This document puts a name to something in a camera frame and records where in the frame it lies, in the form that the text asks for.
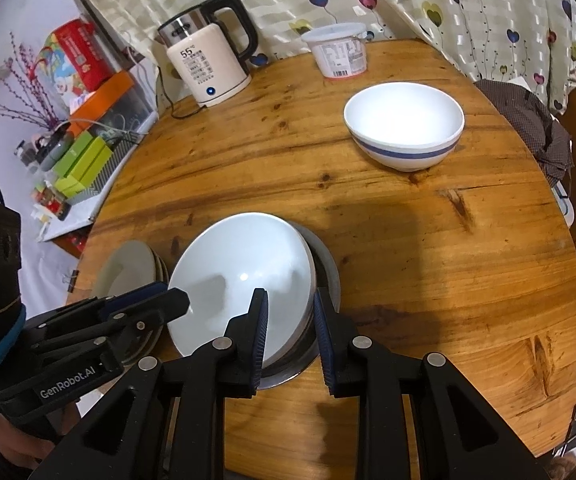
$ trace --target striped curtain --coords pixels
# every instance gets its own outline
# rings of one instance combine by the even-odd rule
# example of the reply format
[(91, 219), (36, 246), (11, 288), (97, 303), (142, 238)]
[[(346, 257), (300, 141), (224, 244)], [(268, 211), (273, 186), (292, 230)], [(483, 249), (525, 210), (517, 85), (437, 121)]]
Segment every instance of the striped curtain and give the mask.
[[(91, 0), (132, 46), (172, 73), (157, 28), (204, 0)], [(338, 22), (364, 22), (369, 40), (419, 37), (472, 80), (523, 76), (553, 112), (576, 86), (574, 0), (242, 0), (260, 32), (252, 64), (308, 52), (301, 35)], [(244, 32), (226, 26), (235, 42)]]

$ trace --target white bowl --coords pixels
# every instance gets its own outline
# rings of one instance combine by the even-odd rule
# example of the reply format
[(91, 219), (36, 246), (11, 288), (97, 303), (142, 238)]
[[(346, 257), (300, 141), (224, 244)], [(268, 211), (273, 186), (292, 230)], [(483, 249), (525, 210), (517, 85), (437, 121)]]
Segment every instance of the white bowl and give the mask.
[(169, 288), (190, 298), (187, 314), (168, 324), (183, 356), (222, 336), (230, 318), (245, 314), (256, 287), (268, 291), (262, 366), (283, 357), (312, 313), (315, 264), (303, 237), (265, 213), (229, 216), (201, 233), (178, 261)]
[(448, 94), (418, 83), (371, 86), (346, 103), (344, 121), (374, 160), (399, 171), (424, 170), (455, 149), (465, 118)]

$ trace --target round wooden table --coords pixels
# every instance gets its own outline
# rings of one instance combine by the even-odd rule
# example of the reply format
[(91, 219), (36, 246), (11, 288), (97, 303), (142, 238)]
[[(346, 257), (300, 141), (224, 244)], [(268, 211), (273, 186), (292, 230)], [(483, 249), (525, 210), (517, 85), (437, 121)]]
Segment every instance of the round wooden table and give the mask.
[[(541, 454), (562, 442), (576, 404), (576, 253), (564, 219), (517, 133), (438, 52), (385, 41), (368, 56), (367, 73), (339, 81), (309, 54), (276, 62), (224, 104), (162, 118), (114, 184), (70, 299), (87, 296), (126, 240), (148, 243), (172, 270), (217, 220), (272, 213), (330, 248), (342, 312), (360, 333), (402, 354), (446, 354)], [(350, 96), (397, 80), (439, 88), (466, 113), (456, 151), (430, 170), (376, 164), (344, 126)], [(167, 335), (156, 355), (176, 357)], [(329, 397), (317, 360), (226, 402), (226, 466), (263, 479), (354, 478), (356, 409)]]

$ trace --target kettle handle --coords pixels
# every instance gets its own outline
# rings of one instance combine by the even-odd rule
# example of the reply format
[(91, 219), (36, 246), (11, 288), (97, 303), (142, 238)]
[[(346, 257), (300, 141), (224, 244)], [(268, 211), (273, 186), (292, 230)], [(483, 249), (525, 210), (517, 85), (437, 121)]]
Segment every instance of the kettle handle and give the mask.
[(246, 31), (248, 36), (248, 46), (243, 52), (237, 53), (237, 58), (240, 61), (245, 61), (250, 58), (259, 46), (259, 37), (255, 24), (250, 19), (248, 11), (241, 0), (207, 0), (201, 4), (202, 11), (207, 18), (211, 21), (216, 20), (215, 12), (220, 9), (231, 9), (239, 19), (239, 23)]

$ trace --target kettle base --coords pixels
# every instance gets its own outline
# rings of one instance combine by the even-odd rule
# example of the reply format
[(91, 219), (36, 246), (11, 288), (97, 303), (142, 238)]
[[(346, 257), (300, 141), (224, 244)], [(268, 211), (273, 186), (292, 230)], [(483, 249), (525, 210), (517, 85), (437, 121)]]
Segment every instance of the kettle base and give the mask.
[(246, 86), (248, 86), (250, 84), (251, 81), (252, 81), (252, 76), (250, 74), (248, 74), (248, 77), (245, 78), (244, 81), (239, 83), (237, 86), (235, 86), (235, 88), (231, 88), (230, 90), (228, 90), (227, 92), (224, 92), (219, 97), (216, 97), (215, 99), (211, 99), (210, 101), (208, 101), (206, 103), (202, 103), (202, 104), (204, 106), (210, 108), (211, 106), (215, 106), (215, 105), (218, 105), (219, 103), (223, 103), (226, 99), (228, 99), (228, 98), (232, 97), (233, 95), (241, 92)]

